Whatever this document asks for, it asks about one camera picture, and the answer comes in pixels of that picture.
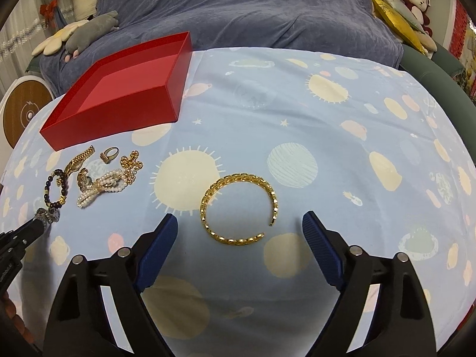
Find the left hand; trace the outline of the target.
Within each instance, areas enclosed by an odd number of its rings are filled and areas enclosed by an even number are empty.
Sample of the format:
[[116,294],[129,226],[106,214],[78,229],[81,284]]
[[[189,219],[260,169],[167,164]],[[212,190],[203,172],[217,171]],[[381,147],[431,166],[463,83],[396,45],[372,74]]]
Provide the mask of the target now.
[[34,342],[34,337],[31,331],[26,328],[22,318],[18,316],[15,304],[12,300],[10,300],[8,292],[4,292],[4,294],[1,295],[1,309],[12,321],[13,325],[15,326],[17,331],[23,336],[25,341],[29,344],[32,344]]

